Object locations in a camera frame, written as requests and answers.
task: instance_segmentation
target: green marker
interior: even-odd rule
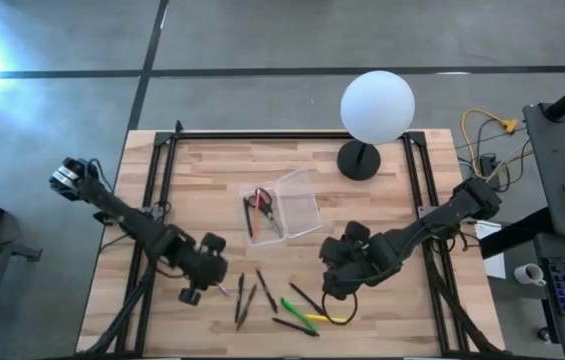
[[[315,331],[316,333],[318,332],[318,329],[313,326],[313,324],[309,321],[309,319],[307,319],[304,314],[302,314],[301,312],[297,311],[293,305],[291,305],[288,301],[286,301],[284,298],[281,299],[282,300],[282,306],[284,306],[285,309],[289,310],[289,312],[291,312],[293,315],[295,315],[298,319],[300,319],[304,325],[308,326],[311,330]]]

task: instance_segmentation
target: gray floor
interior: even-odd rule
[[[158,0],[0,1],[1,70],[141,69]],[[565,65],[562,0],[171,1],[154,68]],[[140,129],[339,128],[351,76],[152,79]],[[565,93],[565,74],[408,75],[414,127],[451,128],[483,107],[520,119],[521,108]],[[0,80],[0,207],[20,221],[37,264],[14,263],[0,293],[0,359],[70,354],[102,229],[85,204],[47,179],[65,156],[97,157],[115,178],[138,80]],[[482,122],[471,117],[475,137]],[[500,132],[487,127],[485,136]],[[524,131],[483,145],[506,156]],[[459,156],[468,157],[466,149]],[[512,168],[517,176],[518,165]],[[545,205],[532,157],[502,195],[497,220]],[[509,267],[529,249],[507,254]],[[509,350],[561,356],[535,340],[539,301],[492,282]]]

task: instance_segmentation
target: white sphere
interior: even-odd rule
[[[340,117],[351,135],[367,144],[397,139],[413,121],[415,97],[401,77],[371,71],[357,77],[344,91]]]

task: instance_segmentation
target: black pen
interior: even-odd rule
[[[240,330],[240,327],[244,324],[244,320],[246,320],[246,316],[249,314],[249,306],[251,305],[251,300],[253,300],[253,295],[255,295],[255,289],[257,288],[258,284],[253,284],[249,298],[246,300],[246,305],[244,305],[244,310],[242,310],[242,315],[240,315],[240,319],[238,320],[238,327],[235,329],[236,331]]]
[[[309,295],[305,294],[302,290],[300,290],[299,287],[295,286],[295,284],[293,284],[292,282],[290,282],[289,285],[291,285],[293,290],[297,291],[297,293],[300,294],[300,296],[302,296],[304,300],[306,300],[309,304],[311,304],[311,306],[313,306],[313,309],[315,309],[315,311],[317,311],[318,314],[322,316],[325,315],[324,310],[322,310],[322,307],[320,307],[320,305],[316,304],[313,300],[311,300]]]
[[[251,227],[251,215],[249,215],[249,200],[242,198],[242,203],[244,204],[244,215],[246,216],[246,228],[249,230],[249,237],[253,239],[253,228]]]
[[[269,302],[271,303],[271,307],[273,308],[273,311],[275,311],[275,313],[277,314],[278,313],[278,304],[275,303],[275,300],[273,300],[273,297],[269,293],[269,288],[266,286],[266,283],[264,282],[264,278],[262,277],[262,274],[260,273],[260,269],[255,269],[255,272],[258,274],[258,278],[260,279],[260,282],[262,283],[262,287],[264,288],[264,293],[266,294],[266,297],[269,298]]]
[[[235,308],[235,323],[238,323],[238,316],[240,316],[240,302],[242,301],[242,288],[244,288],[244,273],[240,275],[238,280],[238,305]]]
[[[320,336],[320,334],[318,334],[317,332],[315,332],[311,329],[305,329],[302,326],[298,326],[298,325],[295,325],[295,324],[290,323],[290,322],[286,322],[286,321],[278,319],[278,318],[271,318],[271,320],[275,321],[276,323],[278,323],[280,325],[288,326],[288,327],[295,329],[295,330],[300,330],[300,331],[302,331],[303,333],[305,333],[309,336],[313,336],[313,337]]]

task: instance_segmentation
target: scissors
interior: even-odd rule
[[[283,236],[282,230],[280,229],[280,226],[278,225],[277,221],[275,221],[275,217],[273,216],[273,208],[271,207],[273,205],[273,197],[271,197],[271,194],[269,194],[262,188],[257,188],[255,189],[255,194],[249,196],[247,202],[250,207],[254,209],[260,209],[264,216],[266,216],[267,219],[269,219],[269,221],[271,222],[273,230],[276,232],[276,234],[278,234],[279,237]]]

